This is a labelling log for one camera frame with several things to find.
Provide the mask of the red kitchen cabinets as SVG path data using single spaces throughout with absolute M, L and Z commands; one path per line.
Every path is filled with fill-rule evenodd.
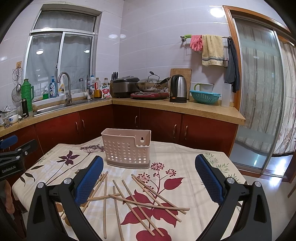
M 31 168 L 57 144 L 83 144 L 100 137 L 106 128 L 151 130 L 152 140 L 176 143 L 193 149 L 224 152 L 230 155 L 238 125 L 200 116 L 152 108 L 110 104 L 40 121 L 1 135 L 17 136 L 10 150 L 35 139 L 38 148 L 25 160 Z

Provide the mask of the chrome kitchen faucet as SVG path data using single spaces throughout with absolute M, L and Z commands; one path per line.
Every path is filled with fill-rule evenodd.
M 58 79 L 59 77 L 63 75 L 63 77 L 65 76 L 66 79 L 67 79 L 67 83 L 65 84 L 65 96 L 66 96 L 66 104 L 70 104 L 72 102 L 72 95 L 71 95 L 71 79 L 70 79 L 70 76 L 67 72 L 61 72 L 57 78 L 57 83 L 58 83 Z

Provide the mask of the floral tablecloth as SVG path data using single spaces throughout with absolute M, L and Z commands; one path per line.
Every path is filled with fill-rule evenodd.
M 153 233 L 148 231 L 149 222 L 143 216 L 137 205 L 117 200 L 120 224 L 125 240 L 195 240 L 207 226 L 216 212 L 218 205 L 213 202 L 195 169 L 195 157 L 200 150 L 183 147 L 177 144 L 151 142 L 151 165 L 145 170 L 116 168 L 104 165 L 103 173 L 107 175 L 107 195 L 120 193 L 121 198 L 132 200 L 126 191 L 122 180 L 133 194 L 137 202 L 150 203 L 141 191 L 131 174 L 142 172 L 152 173 L 160 170 L 164 175 L 169 169 L 176 171 L 177 177 L 184 178 L 181 190 L 184 192 L 190 208 L 183 214 L 176 210 L 143 207 L 151 221 L 164 234 L 162 237 L 152 226 Z M 27 170 L 13 185 L 13 194 L 25 209 L 29 209 L 34 190 L 39 182 L 49 185 L 60 184 L 67 177 L 74 177 L 77 172 L 86 168 L 95 156 L 105 158 L 102 138 L 96 138 L 81 145 L 58 144 L 37 160 L 37 163 Z M 104 196 L 104 182 L 99 187 L 95 197 Z M 92 201 L 84 211 L 85 216 L 96 232 L 103 235 L 103 200 Z M 107 239 L 120 240 L 114 199 L 107 199 L 106 204 Z

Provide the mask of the pink perforated utensil holder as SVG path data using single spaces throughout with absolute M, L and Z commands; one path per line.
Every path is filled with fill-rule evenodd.
M 101 135 L 108 165 L 126 169 L 150 167 L 150 130 L 106 128 Z

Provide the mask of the stainless steel sink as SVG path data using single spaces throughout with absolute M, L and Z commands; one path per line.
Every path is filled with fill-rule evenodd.
M 53 111 L 57 111 L 57 110 L 60 110 L 60 109 L 70 108 L 70 107 L 74 107 L 74 106 L 81 105 L 81 104 L 89 104 L 89 103 L 93 103 L 93 102 L 100 102 L 100 101 L 103 101 L 103 100 L 105 100 L 105 99 L 91 99 L 91 100 L 83 99 L 83 100 L 78 100 L 78 101 L 74 101 L 74 102 L 71 102 L 71 103 L 58 104 L 58 105 L 50 106 L 50 107 L 47 107 L 47 108 L 38 109 L 38 110 L 33 112 L 33 116 L 39 116 L 39 115 L 46 114 L 46 113 L 51 113 Z

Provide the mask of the glass sliding door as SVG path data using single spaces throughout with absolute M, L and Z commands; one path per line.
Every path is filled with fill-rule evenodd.
M 284 24 L 224 6 L 240 64 L 234 104 L 245 118 L 230 155 L 253 176 L 295 178 L 295 37 Z

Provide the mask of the green thermos jug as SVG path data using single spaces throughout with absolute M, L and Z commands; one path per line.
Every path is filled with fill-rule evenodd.
M 22 99 L 27 100 L 27 108 L 28 111 L 31 112 L 33 110 L 32 100 L 34 99 L 34 87 L 29 83 L 28 79 L 23 80 L 23 85 L 21 87 L 21 97 Z

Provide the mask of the green soap dispenser bottle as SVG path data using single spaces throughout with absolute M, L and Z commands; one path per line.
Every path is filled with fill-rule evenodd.
M 48 98 L 49 98 L 48 87 L 45 86 L 44 91 L 43 91 L 43 100 L 48 99 Z

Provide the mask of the translucent plastic container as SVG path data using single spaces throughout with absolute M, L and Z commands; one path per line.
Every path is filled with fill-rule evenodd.
M 228 108 L 230 106 L 231 92 L 232 92 L 231 84 L 224 83 L 223 84 L 223 91 L 222 91 L 222 101 L 221 101 L 222 107 Z

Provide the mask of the blue detergent bottle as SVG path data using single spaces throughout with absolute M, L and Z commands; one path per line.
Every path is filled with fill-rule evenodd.
M 57 97 L 56 82 L 55 82 L 54 76 L 51 76 L 51 83 L 49 87 L 50 87 L 50 98 Z

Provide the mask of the teal plastic colander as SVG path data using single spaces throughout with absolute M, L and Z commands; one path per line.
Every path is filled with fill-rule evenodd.
M 201 104 L 215 104 L 220 98 L 221 94 L 213 92 L 204 92 L 197 90 L 190 90 L 193 99 Z

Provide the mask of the white spray cleaner bottle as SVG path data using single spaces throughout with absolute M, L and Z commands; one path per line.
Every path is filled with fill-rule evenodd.
M 65 84 L 63 80 L 63 75 L 61 75 L 58 79 L 58 95 L 59 96 L 65 95 Z

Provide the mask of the orange oil bottle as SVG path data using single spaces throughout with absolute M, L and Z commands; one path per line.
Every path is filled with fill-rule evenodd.
M 99 77 L 95 79 L 94 83 L 94 98 L 95 99 L 101 99 L 102 98 L 102 91 L 100 89 L 101 83 L 99 80 Z

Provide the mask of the red white snack bag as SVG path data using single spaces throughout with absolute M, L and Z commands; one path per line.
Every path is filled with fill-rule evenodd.
M 101 87 L 102 98 L 112 98 L 109 83 L 104 83 Z

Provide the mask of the black rice cooker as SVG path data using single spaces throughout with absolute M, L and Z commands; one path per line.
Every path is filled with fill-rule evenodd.
M 130 98 L 132 93 L 138 91 L 137 83 L 139 78 L 126 76 L 113 80 L 111 96 L 113 98 Z

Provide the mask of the black steel electric kettle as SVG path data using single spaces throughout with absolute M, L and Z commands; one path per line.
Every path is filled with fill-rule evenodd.
M 183 75 L 176 74 L 171 77 L 170 102 L 187 102 L 187 83 Z

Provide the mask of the red induction cooktop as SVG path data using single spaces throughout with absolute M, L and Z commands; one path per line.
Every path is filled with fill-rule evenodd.
M 132 99 L 159 100 L 169 97 L 167 92 L 135 92 L 130 95 Z

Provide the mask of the dark grey hanging cloth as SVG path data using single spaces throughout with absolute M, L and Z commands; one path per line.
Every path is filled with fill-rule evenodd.
M 240 74 L 237 51 L 231 37 L 227 38 L 228 47 L 228 66 L 225 75 L 225 83 L 232 86 L 232 92 L 236 93 L 240 90 Z

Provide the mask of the knife block with knives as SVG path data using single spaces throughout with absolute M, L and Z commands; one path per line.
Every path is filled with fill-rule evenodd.
M 113 91 L 113 83 L 114 83 L 114 80 L 116 80 L 117 78 L 118 78 L 118 72 L 113 72 L 111 74 L 111 80 L 110 80 L 110 94 L 112 98 L 117 98 L 117 94 L 115 94 Z

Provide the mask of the wooden cutting board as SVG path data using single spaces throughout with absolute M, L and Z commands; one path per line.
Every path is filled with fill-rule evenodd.
M 171 68 L 170 77 L 172 77 L 175 74 L 180 74 L 180 75 L 184 76 L 186 83 L 187 83 L 187 99 L 189 99 L 191 77 L 192 77 L 191 68 Z

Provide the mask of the steel wok with lid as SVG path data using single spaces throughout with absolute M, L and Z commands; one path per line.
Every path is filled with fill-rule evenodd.
M 161 92 L 165 91 L 170 79 L 171 77 L 166 77 L 160 80 L 158 75 L 150 71 L 147 79 L 139 80 L 135 85 L 141 92 Z

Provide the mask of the yellow hanging towel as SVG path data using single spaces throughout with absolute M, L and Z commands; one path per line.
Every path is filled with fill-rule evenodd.
M 224 66 L 224 45 L 221 36 L 203 35 L 202 65 Z

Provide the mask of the aluminium sliding window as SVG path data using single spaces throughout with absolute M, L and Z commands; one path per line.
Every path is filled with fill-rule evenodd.
M 71 4 L 44 4 L 30 31 L 25 53 L 24 78 L 34 87 L 34 101 L 50 93 L 51 76 L 67 72 L 71 94 L 82 95 L 85 79 L 93 72 L 95 39 L 101 12 Z

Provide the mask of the pink rubber glove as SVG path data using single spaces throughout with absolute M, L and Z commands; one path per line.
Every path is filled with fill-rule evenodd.
M 195 52 L 202 51 L 203 49 L 202 35 L 191 36 L 190 48 Z

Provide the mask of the wall towel rail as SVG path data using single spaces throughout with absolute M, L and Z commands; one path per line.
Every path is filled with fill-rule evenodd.
M 181 38 L 181 41 L 183 43 L 187 44 L 186 40 L 190 39 L 190 41 L 191 41 L 191 36 L 192 35 L 184 35 L 184 36 L 181 36 L 180 38 Z M 228 59 L 227 59 L 227 56 L 224 53 L 224 67 L 226 68 L 227 66 L 228 66 Z

